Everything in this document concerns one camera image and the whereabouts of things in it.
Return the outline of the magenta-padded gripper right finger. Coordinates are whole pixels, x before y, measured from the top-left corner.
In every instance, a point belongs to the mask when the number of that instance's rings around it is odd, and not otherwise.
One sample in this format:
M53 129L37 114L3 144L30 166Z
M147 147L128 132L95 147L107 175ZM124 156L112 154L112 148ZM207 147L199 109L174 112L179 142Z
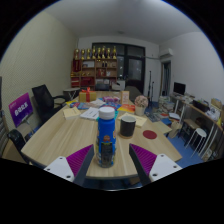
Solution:
M181 167L165 154L156 155L134 144L129 144L129 155L143 186L181 170Z

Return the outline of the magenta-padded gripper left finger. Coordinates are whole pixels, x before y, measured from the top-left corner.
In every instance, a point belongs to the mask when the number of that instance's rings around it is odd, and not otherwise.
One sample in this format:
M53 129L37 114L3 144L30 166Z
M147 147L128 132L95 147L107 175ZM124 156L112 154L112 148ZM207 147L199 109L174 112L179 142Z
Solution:
M45 171L82 186L94 156L94 145L86 146L68 157L59 156Z

